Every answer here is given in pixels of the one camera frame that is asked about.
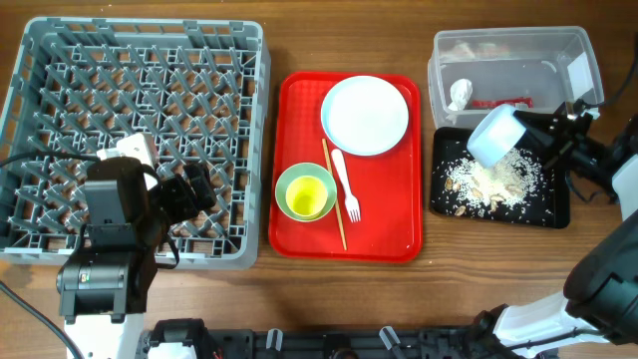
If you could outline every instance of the cable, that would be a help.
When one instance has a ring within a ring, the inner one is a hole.
[[[502,353],[505,350],[514,351],[514,350],[522,349],[522,348],[531,349],[531,348],[533,348],[535,346],[547,345],[547,344],[555,343],[557,341],[561,341],[561,340],[565,340],[565,339],[569,339],[569,338],[575,338],[575,337],[580,336],[580,335],[604,336],[605,333],[597,331],[597,330],[591,330],[591,329],[576,329],[576,328],[574,328],[574,330],[572,330],[570,332],[567,332],[567,333],[564,333],[564,334],[560,334],[560,335],[556,335],[556,336],[553,336],[553,337],[549,337],[549,338],[546,338],[546,339],[540,339],[540,340],[536,340],[536,341],[528,341],[526,343],[521,343],[521,344],[516,344],[516,345],[504,347],[499,352],[485,354],[485,355],[480,356],[479,358],[476,358],[476,359],[487,359],[487,358],[490,358],[490,357],[492,357],[494,355],[498,355],[498,354]]]
[[[24,159],[33,159],[40,156],[51,156],[58,159],[74,159],[74,160],[93,161],[93,162],[98,162],[100,160],[100,158],[98,158],[97,156],[91,156],[91,155],[75,155],[75,154],[67,154],[67,153],[63,153],[59,151],[34,151],[34,152],[11,156],[10,158],[0,162],[0,168],[3,168],[16,161],[20,161]]]
[[[172,252],[172,255],[175,257],[175,263],[158,263],[158,268],[159,269],[174,269],[179,264],[179,250],[177,249],[175,242],[172,239],[170,239],[168,235],[165,235],[161,242],[168,243],[168,246],[170,247],[170,251]]]
[[[86,238],[84,238],[84,233],[87,230],[87,224],[84,222],[80,226],[80,234],[78,235],[78,239],[76,239],[75,248],[73,248],[73,253],[77,253],[80,249],[84,248],[84,243]]]
[[[620,89],[618,89],[618,91],[614,94],[614,96],[598,104],[587,104],[586,102],[583,101],[583,106],[585,107],[585,109],[599,108],[599,107],[613,104],[616,101],[618,101],[618,99],[620,98],[620,95],[622,95],[622,93],[625,91],[627,86],[629,86],[629,83],[631,83],[631,79],[634,75],[634,72],[636,72],[637,67],[638,67],[638,32],[634,34],[634,62],[631,64],[631,67],[629,68],[629,74],[627,74],[627,78],[625,78],[625,81],[622,83],[622,86],[620,86]]]
[[[38,318],[44,325],[46,325],[51,331],[58,337],[64,345],[67,346],[73,357],[76,359],[83,359],[82,353],[80,349],[76,346],[76,344],[67,336],[67,333],[62,331],[57,325],[55,325],[49,318],[47,318],[44,314],[40,313],[36,308],[32,307],[29,303],[24,301],[18,294],[16,294],[13,290],[9,289],[9,287],[0,280],[0,290],[2,290],[9,298],[11,298],[14,302],[20,305],[24,310],[28,311],[29,314]]]
[[[574,186],[574,182],[571,180],[571,171],[565,172],[565,183],[567,184],[567,188],[574,192],[574,194],[576,194],[576,196],[585,203],[592,202],[597,195],[603,193],[602,190],[597,190],[589,196],[589,199],[585,198],[585,196]]]

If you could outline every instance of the white plastic fork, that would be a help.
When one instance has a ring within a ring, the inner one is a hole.
[[[358,222],[361,220],[361,210],[359,209],[359,201],[350,191],[350,183],[348,182],[348,172],[346,171],[346,161],[343,159],[343,153],[341,150],[332,150],[332,162],[335,163],[335,169],[339,174],[339,180],[343,186],[343,192],[346,194],[346,210],[350,221]]]

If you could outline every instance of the clear plastic container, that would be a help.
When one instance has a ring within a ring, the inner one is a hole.
[[[470,80],[473,92],[464,110],[452,111],[450,87],[460,79]],[[437,128],[475,128],[490,111],[484,102],[524,98],[529,111],[552,113],[564,101],[603,100],[596,58],[580,27],[439,32],[428,86]]]

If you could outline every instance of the wooden table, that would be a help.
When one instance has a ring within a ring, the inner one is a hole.
[[[422,89],[424,166],[430,173],[434,133],[428,106],[427,64],[441,30],[579,25],[589,34],[607,97],[631,63],[638,2],[559,1],[124,1],[84,5],[81,0],[22,0],[0,5],[0,95],[6,93],[24,26],[34,16],[242,19],[259,22],[272,56],[271,94],[300,70],[403,74]],[[591,135],[609,142],[636,108],[634,81],[620,103],[602,111]],[[271,104],[277,99],[271,96]],[[268,172],[276,114],[264,145]],[[264,179],[268,201],[270,178]],[[584,190],[592,189],[583,184]],[[426,178],[426,192],[429,192]],[[452,220],[425,210],[425,245],[406,265],[293,260],[267,240],[267,211],[259,258],[246,271],[160,273],[150,291],[146,326],[168,318],[203,318],[209,328],[267,330],[399,328],[466,325],[481,310],[525,304],[561,290],[571,268],[620,223],[604,198],[585,205],[572,198],[567,229],[551,230]],[[0,263],[0,278],[62,325],[55,289],[58,267]],[[62,343],[0,295],[0,357],[64,356]],[[579,345],[563,358],[638,357],[638,347]]]

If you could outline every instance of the gray dish rack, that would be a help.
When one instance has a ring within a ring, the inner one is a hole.
[[[181,269],[257,257],[270,55],[249,21],[35,18],[0,118],[0,158],[91,153],[151,134],[157,172],[208,166],[217,204],[169,232]],[[63,264],[88,219],[90,163],[37,158],[0,170],[0,259]],[[157,262],[173,262],[165,244]]]

